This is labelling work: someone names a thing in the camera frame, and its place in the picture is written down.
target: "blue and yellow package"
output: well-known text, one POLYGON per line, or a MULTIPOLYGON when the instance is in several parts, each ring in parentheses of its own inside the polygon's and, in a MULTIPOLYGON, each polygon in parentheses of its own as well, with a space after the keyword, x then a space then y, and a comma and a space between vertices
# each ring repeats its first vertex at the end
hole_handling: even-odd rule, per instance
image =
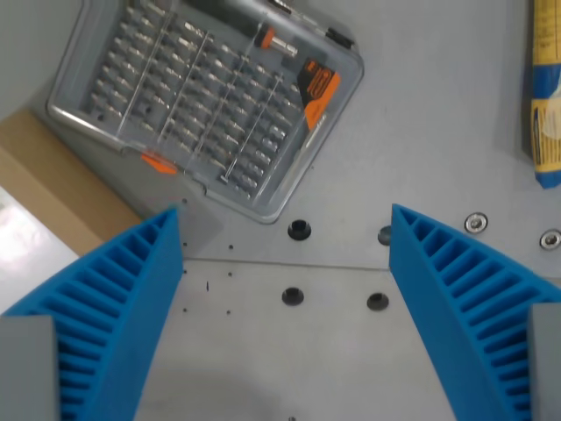
POLYGON ((535 0, 532 152, 545 189, 561 184, 560 77, 561 0, 535 0))

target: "plastic case lid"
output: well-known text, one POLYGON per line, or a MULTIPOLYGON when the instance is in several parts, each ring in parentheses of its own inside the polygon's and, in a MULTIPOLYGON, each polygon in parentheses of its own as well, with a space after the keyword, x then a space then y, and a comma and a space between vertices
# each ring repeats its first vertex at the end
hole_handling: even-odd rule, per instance
POLYGON ((362 78, 349 46, 265 3, 86 1, 48 110, 272 223, 362 78))

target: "metal plate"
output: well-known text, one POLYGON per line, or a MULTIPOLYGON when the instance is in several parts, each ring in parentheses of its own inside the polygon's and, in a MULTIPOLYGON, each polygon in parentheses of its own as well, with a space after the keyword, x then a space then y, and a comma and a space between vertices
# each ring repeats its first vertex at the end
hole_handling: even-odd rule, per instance
POLYGON ((390 274, 187 268, 136 421, 454 419, 390 274), (291 286, 304 292, 297 307, 281 301, 291 286), (378 291, 389 306, 373 312, 378 291))
MULTIPOLYGON (((559 251, 545 252, 538 244, 543 232, 561 225, 561 194, 541 189, 522 151, 529 135, 522 129, 529 110, 521 100, 531 60, 529 5, 312 5, 352 28, 366 76, 277 224, 255 224, 181 179, 150 172, 136 156, 122 160, 68 132, 67 141, 142 212, 187 197, 189 216, 197 221, 183 233, 190 257, 386 268, 387 249, 376 237, 397 202, 459 230, 469 214, 482 211, 489 226, 478 239, 540 275, 561 276, 559 251), (297 218, 313 230, 298 244, 287 236, 297 218)), ((56 27, 52 22, 46 32, 56 27)), ((27 60, 37 66, 35 57, 27 60)), ((39 110, 45 99, 36 102, 39 110)))
POLYGON ((78 0, 4 0, 0 13, 0 119, 25 104, 56 71, 78 0))

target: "black hole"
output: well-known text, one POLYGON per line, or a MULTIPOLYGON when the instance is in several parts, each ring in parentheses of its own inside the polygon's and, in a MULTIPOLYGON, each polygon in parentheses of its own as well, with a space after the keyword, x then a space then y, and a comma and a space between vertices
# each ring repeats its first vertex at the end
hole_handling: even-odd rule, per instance
POLYGON ((386 294, 377 292, 368 297, 366 305, 372 311, 382 311, 385 310, 389 305, 389 299, 387 298, 386 294))
POLYGON ((547 244, 548 246, 555 246, 557 242, 558 240, 556 235, 548 235, 545 238, 545 244, 547 244))
POLYGON ((383 227, 378 233, 378 241, 383 246, 389 246, 391 239, 392 239, 392 227, 391 225, 387 225, 383 227))
POLYGON ((296 241, 304 241, 312 235, 312 227, 303 219, 294 221, 288 227, 288 236, 296 241))
POLYGON ((282 302, 286 305, 294 307, 302 304, 304 301, 304 293, 298 288, 288 288, 282 293, 282 302))

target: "brown cardboard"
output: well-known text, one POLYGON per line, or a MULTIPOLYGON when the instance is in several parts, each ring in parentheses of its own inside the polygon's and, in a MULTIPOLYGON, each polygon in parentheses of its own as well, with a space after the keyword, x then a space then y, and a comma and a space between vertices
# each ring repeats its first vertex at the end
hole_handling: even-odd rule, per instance
POLYGON ((0 123, 0 186, 79 255, 141 222, 29 111, 0 123))

